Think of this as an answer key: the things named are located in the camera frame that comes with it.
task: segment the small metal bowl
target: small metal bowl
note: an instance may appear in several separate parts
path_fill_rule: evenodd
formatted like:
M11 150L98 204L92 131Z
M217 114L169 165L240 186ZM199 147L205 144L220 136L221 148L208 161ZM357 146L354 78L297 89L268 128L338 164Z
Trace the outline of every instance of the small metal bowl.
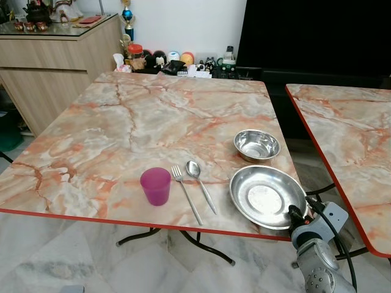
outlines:
M230 181L230 194L246 218L273 230L289 228L291 204L303 215L308 213L303 188L291 176L272 167L251 165L240 169Z
M280 153L278 140L267 132L248 129L239 132L233 139L240 156L252 163L263 162Z

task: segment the purple plastic cup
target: purple plastic cup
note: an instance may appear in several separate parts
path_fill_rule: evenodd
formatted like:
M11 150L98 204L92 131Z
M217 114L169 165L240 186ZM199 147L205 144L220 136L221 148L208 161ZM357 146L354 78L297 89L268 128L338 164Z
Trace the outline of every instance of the purple plastic cup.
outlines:
M140 183L148 201L154 206L161 206L169 199L171 175L166 169L148 169L141 175Z

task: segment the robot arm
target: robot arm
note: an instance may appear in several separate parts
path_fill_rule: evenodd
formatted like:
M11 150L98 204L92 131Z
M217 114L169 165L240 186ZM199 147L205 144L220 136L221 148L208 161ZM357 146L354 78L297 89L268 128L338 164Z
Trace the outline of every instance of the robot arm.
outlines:
M348 219L348 213L335 203L323 206L323 214L337 232ZM289 215L292 243L298 250L298 265L305 279L306 292L355 293L339 271L338 262L328 245L334 234L324 219L319 215L311 222L310 218L303 219L295 206L289 207Z

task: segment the spoon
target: spoon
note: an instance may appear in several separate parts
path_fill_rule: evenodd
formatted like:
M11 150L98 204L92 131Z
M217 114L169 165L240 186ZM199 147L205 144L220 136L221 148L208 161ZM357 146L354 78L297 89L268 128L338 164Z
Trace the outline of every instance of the spoon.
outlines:
M212 209L212 211L217 215L216 207L213 204L213 201L212 201L212 199L211 199L211 197L209 195L209 192L207 191L206 187L203 185L202 181L199 180L199 176L200 176L200 173L201 173L200 166L198 166L198 164L196 162L194 162L194 161L189 161L186 164L186 171L187 171L187 173L191 177L193 177L196 180L198 180L198 182L201 185L203 194L205 195L206 201L208 202L208 204L209 204L210 208Z

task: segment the small cup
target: small cup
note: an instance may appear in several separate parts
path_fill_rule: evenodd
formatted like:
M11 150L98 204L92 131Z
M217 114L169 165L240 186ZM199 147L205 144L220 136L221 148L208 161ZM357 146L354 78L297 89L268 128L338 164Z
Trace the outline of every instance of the small cup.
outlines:
M31 21L27 22L27 23L24 23L24 26L26 27L26 29L29 31L29 32L33 32L34 29L35 29L35 24Z
M20 32L24 31L23 23L21 21L17 21L16 23L13 23L13 25L15 26L15 29L17 31L20 31Z
M37 28L41 31L44 32L48 29L48 26L46 25L46 22L40 21L37 23Z
M148 169L141 175L140 183L152 205L161 206L169 199L171 175L166 169Z

